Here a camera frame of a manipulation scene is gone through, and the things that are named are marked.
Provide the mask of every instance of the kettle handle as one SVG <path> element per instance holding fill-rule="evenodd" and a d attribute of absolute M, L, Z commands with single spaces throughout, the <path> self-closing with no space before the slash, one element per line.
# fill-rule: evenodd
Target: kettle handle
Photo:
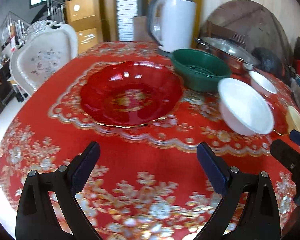
<path fill-rule="evenodd" d="M 153 33 L 154 26 L 153 26 L 153 21 L 154 21 L 154 16 L 156 9 L 159 5 L 159 0 L 151 0 L 149 3 L 149 9 L 148 9 L 148 18 L 147 18 L 147 32 L 149 36 L 155 40 L 155 42 L 159 45 L 162 46 L 162 44 L 159 41 L 159 38 L 155 36 Z"/>

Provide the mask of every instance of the green plastic basin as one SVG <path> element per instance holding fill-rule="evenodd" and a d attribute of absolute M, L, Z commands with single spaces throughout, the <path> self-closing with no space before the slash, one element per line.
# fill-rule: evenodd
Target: green plastic basin
<path fill-rule="evenodd" d="M 218 82 L 231 75 L 230 68 L 223 60 L 202 50 L 175 50 L 171 61 L 185 86 L 198 92 L 217 92 Z"/>

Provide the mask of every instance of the white chair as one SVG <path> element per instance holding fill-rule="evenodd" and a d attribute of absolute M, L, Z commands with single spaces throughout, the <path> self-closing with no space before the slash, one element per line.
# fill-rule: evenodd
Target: white chair
<path fill-rule="evenodd" d="M 19 46 L 10 58 L 10 73 L 31 96 L 53 73 L 77 55 L 78 38 L 70 25 L 51 20 L 38 21 L 19 40 Z"/>

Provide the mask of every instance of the dark wooden cabinet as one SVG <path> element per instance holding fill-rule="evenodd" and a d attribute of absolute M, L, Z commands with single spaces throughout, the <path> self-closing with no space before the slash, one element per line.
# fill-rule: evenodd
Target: dark wooden cabinet
<path fill-rule="evenodd" d="M 11 83 L 7 81 L 9 77 L 11 77 L 9 62 L 6 62 L 0 69 L 0 113 L 15 95 Z"/>

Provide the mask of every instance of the metal screw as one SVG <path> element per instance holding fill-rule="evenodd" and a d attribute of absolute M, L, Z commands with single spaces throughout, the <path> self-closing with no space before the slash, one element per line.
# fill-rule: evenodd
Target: metal screw
<path fill-rule="evenodd" d="M 31 171 L 29 171 L 29 176 L 32 177 L 35 175 L 35 173 L 36 173 L 36 170 L 31 170 Z"/>
<path fill-rule="evenodd" d="M 239 172 L 239 169 L 238 169 L 236 166 L 232 166 L 232 167 L 230 168 L 230 170 L 231 170 L 232 172 L 234 172 L 234 173 L 238 173 L 238 172 Z"/>
<path fill-rule="evenodd" d="M 265 178 L 267 178 L 267 177 L 268 177 L 268 173 L 267 173 L 267 172 L 265 172 L 265 171 L 262 171 L 262 172 L 261 172 L 261 175 L 262 175 L 263 177 L 265 177 Z"/>
<path fill-rule="evenodd" d="M 65 166 L 65 165 L 62 165 L 58 168 L 58 170 L 61 172 L 65 171 L 66 169 L 67 169 L 67 166 Z"/>

